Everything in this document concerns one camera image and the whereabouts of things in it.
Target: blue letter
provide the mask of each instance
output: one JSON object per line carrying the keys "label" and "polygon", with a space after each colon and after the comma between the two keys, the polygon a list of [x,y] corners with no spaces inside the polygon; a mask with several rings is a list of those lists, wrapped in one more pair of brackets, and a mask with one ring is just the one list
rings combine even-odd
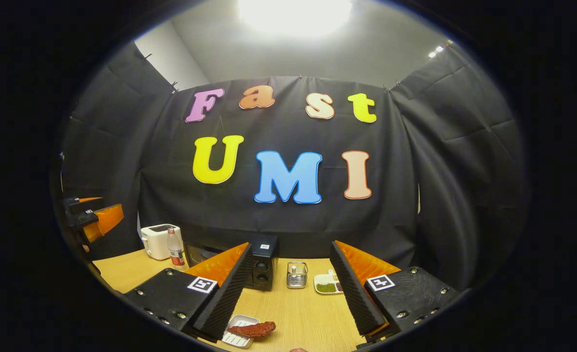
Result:
{"label": "blue letter", "polygon": [[279,197],[286,202],[299,183],[295,203],[314,204],[321,202],[321,195],[317,192],[317,171],[322,160],[321,154],[302,153],[288,171],[284,160],[279,153],[273,151],[259,152],[256,159],[260,161],[260,191],[254,196],[258,203],[273,203],[277,198],[273,194],[273,183],[278,190]]}

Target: white toaster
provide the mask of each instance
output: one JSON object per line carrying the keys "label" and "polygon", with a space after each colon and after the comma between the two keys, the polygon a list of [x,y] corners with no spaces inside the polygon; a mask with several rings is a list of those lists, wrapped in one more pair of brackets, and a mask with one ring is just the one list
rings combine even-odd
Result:
{"label": "white toaster", "polygon": [[182,254],[184,254],[184,242],[182,241],[182,233],[179,227],[164,223],[141,229],[141,241],[143,241],[143,246],[145,246],[145,252],[147,252],[148,256],[159,261],[169,258],[169,248],[167,248],[169,229],[175,230],[175,236],[179,239],[179,243],[182,246]]}

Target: white plate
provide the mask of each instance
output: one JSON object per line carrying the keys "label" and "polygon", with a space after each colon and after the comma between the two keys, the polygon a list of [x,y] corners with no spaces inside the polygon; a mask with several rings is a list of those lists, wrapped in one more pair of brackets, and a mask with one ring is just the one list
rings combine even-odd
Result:
{"label": "white plate", "polygon": [[251,318],[250,316],[236,314],[230,319],[228,322],[228,326],[225,328],[225,332],[223,332],[223,341],[224,343],[228,343],[232,346],[240,347],[240,348],[249,348],[251,343],[253,343],[253,339],[245,338],[243,336],[232,334],[228,332],[228,329],[232,326],[248,326],[248,325],[255,325],[259,324],[260,321],[256,318]]}
{"label": "white plate", "polygon": [[[341,290],[338,290],[336,284],[339,283],[338,277],[334,274],[334,270],[329,270],[327,274],[320,274],[315,275],[315,291],[320,294],[339,294],[342,293]],[[327,285],[327,284],[334,284],[335,291],[334,292],[321,292],[317,289],[317,285]]]}

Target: red food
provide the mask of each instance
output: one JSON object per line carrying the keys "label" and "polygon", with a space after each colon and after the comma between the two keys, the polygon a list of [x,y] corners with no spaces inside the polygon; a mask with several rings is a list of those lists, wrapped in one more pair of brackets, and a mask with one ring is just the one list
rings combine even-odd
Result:
{"label": "red food", "polygon": [[272,321],[265,321],[264,323],[248,326],[232,326],[228,329],[228,332],[231,332],[232,334],[238,334],[246,338],[261,338],[273,330],[275,330],[275,323]]}

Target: plastic bottle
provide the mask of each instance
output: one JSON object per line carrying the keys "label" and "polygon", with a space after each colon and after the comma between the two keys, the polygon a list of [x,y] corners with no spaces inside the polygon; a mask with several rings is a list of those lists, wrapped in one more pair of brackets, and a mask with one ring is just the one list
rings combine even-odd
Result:
{"label": "plastic bottle", "polygon": [[177,236],[175,236],[175,230],[173,229],[168,230],[167,248],[169,248],[173,269],[180,271],[185,270],[186,265],[184,254],[182,253],[182,246],[180,245]]}

